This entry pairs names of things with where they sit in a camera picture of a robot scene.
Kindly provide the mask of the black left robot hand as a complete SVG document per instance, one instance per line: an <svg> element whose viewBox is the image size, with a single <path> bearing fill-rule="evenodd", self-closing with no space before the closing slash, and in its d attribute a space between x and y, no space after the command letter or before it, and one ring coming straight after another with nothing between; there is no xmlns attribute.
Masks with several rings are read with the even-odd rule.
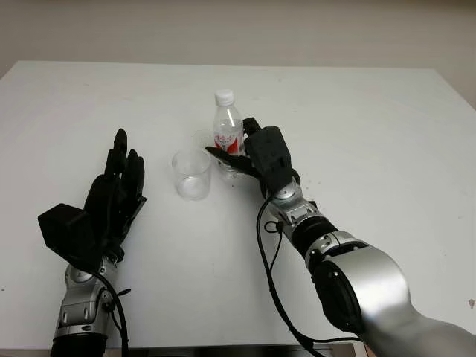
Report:
<svg viewBox="0 0 476 357"><path fill-rule="evenodd" d="M126 131L119 129L104 173L93 181L84 206L98 248L115 263L123 260L121 245L147 200L143 196L144 177L144 159L127 148Z"/></svg>

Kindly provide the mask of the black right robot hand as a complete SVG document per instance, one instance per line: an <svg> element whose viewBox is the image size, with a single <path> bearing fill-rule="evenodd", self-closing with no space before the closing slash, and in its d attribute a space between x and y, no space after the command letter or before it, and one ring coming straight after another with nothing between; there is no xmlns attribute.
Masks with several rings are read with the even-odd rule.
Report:
<svg viewBox="0 0 476 357"><path fill-rule="evenodd" d="M291 182L300 184L279 127L262 128L255 118L249 117L243 121L243 129L246 134L244 155L232 155L216 147L205 149L223 164L256 178L263 196L278 193Z"/></svg>

